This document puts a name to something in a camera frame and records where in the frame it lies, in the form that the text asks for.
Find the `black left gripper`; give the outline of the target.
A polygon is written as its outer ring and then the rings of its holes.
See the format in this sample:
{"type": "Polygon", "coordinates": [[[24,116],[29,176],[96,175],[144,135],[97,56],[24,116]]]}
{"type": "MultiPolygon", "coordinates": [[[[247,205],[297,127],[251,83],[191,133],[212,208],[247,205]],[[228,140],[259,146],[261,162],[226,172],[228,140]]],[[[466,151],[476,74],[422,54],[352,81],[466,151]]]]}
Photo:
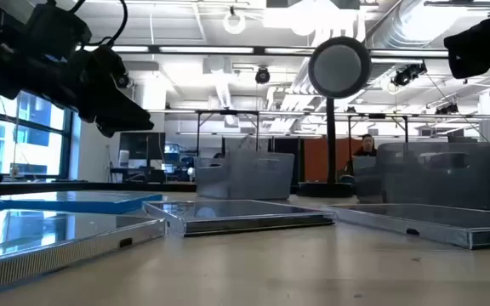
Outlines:
{"type": "Polygon", "coordinates": [[[151,130],[151,114],[118,90],[115,78],[124,74],[120,57],[100,45],[93,51],[80,49],[65,63],[36,58],[0,44],[0,95],[15,99],[29,92],[77,111],[100,133],[151,130]]]}

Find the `silver ceiling air duct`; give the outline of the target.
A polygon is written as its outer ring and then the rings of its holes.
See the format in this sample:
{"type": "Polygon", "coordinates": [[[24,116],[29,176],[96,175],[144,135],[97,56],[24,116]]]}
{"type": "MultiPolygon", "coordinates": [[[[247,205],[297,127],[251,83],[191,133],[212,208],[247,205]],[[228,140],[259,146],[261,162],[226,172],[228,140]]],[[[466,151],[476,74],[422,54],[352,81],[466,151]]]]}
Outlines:
{"type": "Polygon", "coordinates": [[[468,9],[490,9],[490,0],[398,0],[365,43],[369,48],[423,48],[468,9]]]}

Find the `black computer monitor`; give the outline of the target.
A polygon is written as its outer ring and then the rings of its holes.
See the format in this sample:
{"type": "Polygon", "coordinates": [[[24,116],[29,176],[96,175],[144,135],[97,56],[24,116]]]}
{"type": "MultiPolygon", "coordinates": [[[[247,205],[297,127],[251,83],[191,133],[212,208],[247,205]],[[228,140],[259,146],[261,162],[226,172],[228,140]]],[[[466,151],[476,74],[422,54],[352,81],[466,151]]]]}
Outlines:
{"type": "Polygon", "coordinates": [[[160,167],[165,160],[165,133],[122,133],[119,150],[128,152],[130,167],[160,167]]]}

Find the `large window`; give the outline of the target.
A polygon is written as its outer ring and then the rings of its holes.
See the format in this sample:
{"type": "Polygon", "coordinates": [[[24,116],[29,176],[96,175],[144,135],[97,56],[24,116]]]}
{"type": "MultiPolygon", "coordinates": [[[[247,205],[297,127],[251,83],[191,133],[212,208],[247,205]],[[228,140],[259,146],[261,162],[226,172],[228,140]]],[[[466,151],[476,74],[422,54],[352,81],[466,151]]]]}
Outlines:
{"type": "Polygon", "coordinates": [[[61,178],[68,174],[71,113],[21,92],[0,96],[0,173],[10,177],[61,178]]]}

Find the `person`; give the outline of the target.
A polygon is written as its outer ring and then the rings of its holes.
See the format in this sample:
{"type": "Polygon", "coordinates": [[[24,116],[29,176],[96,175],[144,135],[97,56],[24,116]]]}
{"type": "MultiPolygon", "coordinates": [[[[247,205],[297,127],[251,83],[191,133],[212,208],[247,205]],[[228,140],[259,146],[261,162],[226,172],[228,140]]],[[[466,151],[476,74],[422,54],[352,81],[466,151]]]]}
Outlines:
{"type": "Polygon", "coordinates": [[[362,136],[361,147],[351,154],[350,160],[346,164],[346,172],[348,174],[353,174],[353,161],[358,156],[370,156],[374,157],[377,155],[377,149],[375,147],[374,138],[371,134],[366,133],[362,136]]]}

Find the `black ceiling track light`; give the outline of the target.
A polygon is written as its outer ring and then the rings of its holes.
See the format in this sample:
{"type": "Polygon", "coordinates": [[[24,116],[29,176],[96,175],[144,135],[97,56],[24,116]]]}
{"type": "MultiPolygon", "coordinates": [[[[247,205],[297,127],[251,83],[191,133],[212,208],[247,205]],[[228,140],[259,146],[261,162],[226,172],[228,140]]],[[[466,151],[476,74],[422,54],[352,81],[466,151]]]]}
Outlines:
{"type": "Polygon", "coordinates": [[[425,63],[406,65],[396,71],[396,74],[390,79],[390,83],[396,87],[404,87],[427,71],[425,63]]]}

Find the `blue jewel case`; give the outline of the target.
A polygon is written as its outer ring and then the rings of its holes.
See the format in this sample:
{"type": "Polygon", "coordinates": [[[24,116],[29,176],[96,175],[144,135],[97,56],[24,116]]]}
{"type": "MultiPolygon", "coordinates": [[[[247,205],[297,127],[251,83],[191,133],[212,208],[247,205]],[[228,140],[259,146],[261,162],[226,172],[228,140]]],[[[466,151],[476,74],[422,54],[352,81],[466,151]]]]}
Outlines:
{"type": "Polygon", "coordinates": [[[142,210],[144,201],[161,201],[162,194],[143,191],[80,190],[0,195],[0,210],[126,214],[142,210]]]}

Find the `black workstation frame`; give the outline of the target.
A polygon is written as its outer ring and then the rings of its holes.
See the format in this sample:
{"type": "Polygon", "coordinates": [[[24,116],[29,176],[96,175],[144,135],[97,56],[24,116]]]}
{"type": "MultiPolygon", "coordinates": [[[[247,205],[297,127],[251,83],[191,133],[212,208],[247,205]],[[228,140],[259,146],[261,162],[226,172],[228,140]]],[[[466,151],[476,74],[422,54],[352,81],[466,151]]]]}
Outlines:
{"type": "Polygon", "coordinates": [[[217,110],[193,110],[193,113],[197,115],[197,131],[196,131],[196,157],[200,156],[200,127],[202,125],[201,122],[201,116],[202,114],[209,114],[210,116],[213,114],[219,114],[219,115],[231,115],[231,116],[238,116],[238,115],[251,115],[251,116],[256,116],[256,121],[253,122],[256,132],[255,132],[255,150],[259,151],[259,119],[260,119],[260,114],[258,110],[234,110],[234,109],[217,109],[217,110]]]}
{"type": "Polygon", "coordinates": [[[362,119],[368,120],[385,120],[391,119],[398,127],[400,127],[404,131],[404,142],[409,142],[409,117],[410,115],[406,114],[394,114],[394,113],[347,113],[347,127],[348,127],[348,137],[351,137],[351,131],[353,126],[351,125],[352,119],[356,117],[360,122],[362,119]]]}

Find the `orange partition wall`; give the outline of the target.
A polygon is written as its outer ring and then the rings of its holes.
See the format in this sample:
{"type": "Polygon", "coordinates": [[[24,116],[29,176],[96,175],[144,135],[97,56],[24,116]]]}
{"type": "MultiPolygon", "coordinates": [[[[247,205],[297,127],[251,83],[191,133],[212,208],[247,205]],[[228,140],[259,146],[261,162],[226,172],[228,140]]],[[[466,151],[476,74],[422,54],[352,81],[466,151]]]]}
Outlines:
{"type": "MultiPolygon", "coordinates": [[[[336,139],[336,175],[345,174],[347,162],[350,160],[349,139],[336,139]]],[[[326,182],[328,178],[328,142],[325,138],[304,140],[305,181],[326,182]]]]}

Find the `grey translucent plastic bin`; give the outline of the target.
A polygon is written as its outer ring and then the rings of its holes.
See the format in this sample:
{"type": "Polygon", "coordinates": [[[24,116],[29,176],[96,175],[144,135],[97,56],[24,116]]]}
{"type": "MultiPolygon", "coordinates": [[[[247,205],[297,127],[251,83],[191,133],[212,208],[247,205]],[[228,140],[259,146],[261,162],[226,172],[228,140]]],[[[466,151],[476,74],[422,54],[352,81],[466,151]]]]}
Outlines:
{"type": "Polygon", "coordinates": [[[198,157],[197,194],[226,200],[286,200],[293,165],[293,154],[255,150],[229,150],[223,158],[198,157]]]}
{"type": "Polygon", "coordinates": [[[352,160],[363,203],[490,210],[490,143],[386,143],[352,160]]]}

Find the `black desk lamp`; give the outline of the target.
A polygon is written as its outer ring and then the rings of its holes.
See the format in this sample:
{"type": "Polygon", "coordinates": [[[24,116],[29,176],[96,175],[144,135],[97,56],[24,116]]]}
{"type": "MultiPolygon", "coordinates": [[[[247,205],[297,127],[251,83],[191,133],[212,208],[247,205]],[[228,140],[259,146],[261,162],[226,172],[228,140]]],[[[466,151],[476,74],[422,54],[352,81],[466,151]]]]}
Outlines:
{"type": "Polygon", "coordinates": [[[298,196],[344,198],[353,195],[353,185],[336,181],[336,99],[357,94],[371,73],[372,61],[362,42],[351,37],[332,37],[318,45],[308,64],[308,77],[314,89],[326,98],[328,175],[325,183],[304,182],[298,196]]]}

